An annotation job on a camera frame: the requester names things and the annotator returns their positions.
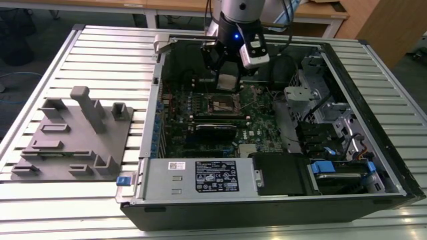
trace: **floor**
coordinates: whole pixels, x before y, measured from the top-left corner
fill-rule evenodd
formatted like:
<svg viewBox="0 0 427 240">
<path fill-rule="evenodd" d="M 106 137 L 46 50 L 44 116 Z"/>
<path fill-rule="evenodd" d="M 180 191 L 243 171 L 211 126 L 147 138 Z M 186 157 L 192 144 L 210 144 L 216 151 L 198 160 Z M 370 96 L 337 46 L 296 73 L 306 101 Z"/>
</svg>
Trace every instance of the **floor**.
<svg viewBox="0 0 427 240">
<path fill-rule="evenodd" d="M 146 24 L 144 16 L 136 16 L 134 19 L 131 14 L 62 11 L 59 16 L 60 19 L 54 20 L 47 10 L 34 10 L 32 21 L 38 32 L 27 37 L 27 41 L 35 52 L 35 60 L 19 67 L 8 66 L 0 60 L 0 76 L 4 73 L 14 72 L 36 72 L 43 74 L 75 24 L 118 27 L 135 27 L 135 21 L 139 27 Z M 160 17 L 159 20 L 160 27 L 170 29 L 202 30 L 204 24 L 200 17 L 183 16 L 172 20 L 174 24 L 167 23 L 166 17 Z M 406 56 L 393 72 L 422 109 L 427 112 L 427 66 L 413 61 L 411 56 Z M 0 100 L 8 102 L 26 101 L 32 94 L 39 80 L 40 78 L 36 75 L 10 75 L 0 78 L 0 83 L 7 87 L 6 91 L 0 93 Z M 24 103 L 10 104 L 0 102 L 0 140 L 23 106 Z"/>
</svg>

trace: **wooden desk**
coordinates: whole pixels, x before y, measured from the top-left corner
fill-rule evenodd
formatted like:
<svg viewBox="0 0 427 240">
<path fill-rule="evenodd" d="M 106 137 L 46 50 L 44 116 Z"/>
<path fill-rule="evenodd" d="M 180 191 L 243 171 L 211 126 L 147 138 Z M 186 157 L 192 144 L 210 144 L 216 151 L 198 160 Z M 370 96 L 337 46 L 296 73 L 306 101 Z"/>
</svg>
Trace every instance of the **wooden desk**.
<svg viewBox="0 0 427 240">
<path fill-rule="evenodd" d="M 271 0 L 271 4 L 276 6 L 278 1 Z M 0 7 L 7 8 L 144 14 L 151 29 L 159 27 L 159 15 L 204 17 L 206 6 L 206 0 L 0 0 Z M 274 22 L 268 16 L 279 16 L 282 12 L 280 7 L 270 7 L 263 21 Z M 307 2 L 299 6 L 294 21 L 327 25 L 323 37 L 334 38 L 349 16 L 346 12 L 337 12 L 329 3 Z"/>
<path fill-rule="evenodd" d="M 0 0 L 0 7 L 79 12 L 144 14 L 147 0 Z"/>
<path fill-rule="evenodd" d="M 278 1 L 266 4 L 262 16 L 263 22 L 272 23 L 283 12 Z M 155 15 L 204 17 L 207 2 L 204 0 L 147 0 L 146 9 L 154 10 Z M 307 2 L 298 7 L 294 21 L 327 25 L 323 38 L 334 38 L 343 21 L 350 17 L 347 12 L 337 12 L 331 4 Z"/>
</svg>

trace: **aluminum extrusion table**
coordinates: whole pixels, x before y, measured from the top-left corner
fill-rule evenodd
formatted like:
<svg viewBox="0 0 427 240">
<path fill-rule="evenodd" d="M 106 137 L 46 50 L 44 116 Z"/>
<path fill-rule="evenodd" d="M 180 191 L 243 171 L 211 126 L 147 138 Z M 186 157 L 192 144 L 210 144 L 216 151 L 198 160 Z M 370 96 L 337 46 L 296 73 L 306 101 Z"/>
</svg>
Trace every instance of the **aluminum extrusion table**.
<svg viewBox="0 0 427 240">
<path fill-rule="evenodd" d="M 158 33 L 202 35 L 200 31 L 80 26 L 71 31 L 44 77 L 0 144 L 2 239 L 315 239 L 365 240 L 427 238 L 427 200 L 379 211 L 350 223 L 212 229 L 139 231 L 115 201 L 115 182 L 11 183 L 39 122 L 44 98 L 70 96 L 75 85 L 91 88 L 103 106 L 120 100 L 134 107 L 122 172 L 135 171 L 143 139 L 148 93 L 154 76 L 154 40 Z M 267 39 L 287 39 L 267 35 Z M 422 188 L 427 188 L 427 116 L 369 45 L 357 40 L 295 37 L 329 42 L 377 115 Z M 78 104 L 71 99 L 66 104 Z M 132 195 L 132 188 L 123 194 Z"/>
</svg>

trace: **gray plastic base plate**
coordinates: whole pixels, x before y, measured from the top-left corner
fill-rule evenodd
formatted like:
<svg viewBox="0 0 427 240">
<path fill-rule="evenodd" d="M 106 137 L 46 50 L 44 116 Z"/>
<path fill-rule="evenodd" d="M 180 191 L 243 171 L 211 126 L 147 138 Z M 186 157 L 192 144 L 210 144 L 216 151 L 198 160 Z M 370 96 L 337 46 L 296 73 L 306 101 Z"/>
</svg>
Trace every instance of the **gray plastic base plate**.
<svg viewBox="0 0 427 240">
<path fill-rule="evenodd" d="M 36 159 L 38 157 L 31 160 L 22 158 L 15 169 L 19 171 L 20 167 L 26 169 L 34 165 L 38 171 L 12 174 L 14 181 L 91 182 L 116 180 L 120 173 L 134 109 L 132 107 L 127 107 L 130 118 L 128 120 L 119 121 L 115 121 L 111 112 L 112 107 L 104 107 L 103 109 L 106 115 L 102 121 L 104 122 L 107 131 L 100 134 L 95 133 L 79 106 L 67 106 L 67 109 L 59 110 L 62 119 L 54 119 L 54 122 L 44 117 L 26 150 L 36 150 L 39 148 L 40 151 L 51 153 L 39 159 Z M 68 129 L 50 131 L 50 129 L 55 130 L 55 127 L 52 127 L 55 124 L 67 124 Z M 43 148 L 38 147 L 36 141 L 46 143 L 46 146 Z M 59 141 L 62 144 L 55 149 L 52 144 L 55 145 Z M 92 156 L 68 156 L 70 152 L 75 151 L 92 152 Z M 106 164 L 110 159 L 114 160 L 110 163 L 111 167 L 106 166 L 104 169 L 103 167 L 96 168 L 94 154 L 102 158 L 102 161 L 98 161 L 100 163 Z"/>
</svg>

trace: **warning symbols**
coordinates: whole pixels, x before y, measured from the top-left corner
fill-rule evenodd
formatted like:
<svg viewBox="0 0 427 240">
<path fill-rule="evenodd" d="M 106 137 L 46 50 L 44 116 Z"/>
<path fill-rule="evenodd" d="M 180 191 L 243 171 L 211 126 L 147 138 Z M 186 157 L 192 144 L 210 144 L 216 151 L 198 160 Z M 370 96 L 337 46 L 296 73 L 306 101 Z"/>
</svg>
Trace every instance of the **warning symbols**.
<svg viewBox="0 0 427 240">
<path fill-rule="evenodd" d="M 238 192 L 236 161 L 196 161 L 195 182 L 199 193 Z"/>
<path fill-rule="evenodd" d="M 196 175 L 196 179 L 198 179 L 198 182 L 203 182 L 206 180 L 206 175 L 204 174 L 198 174 Z"/>
</svg>

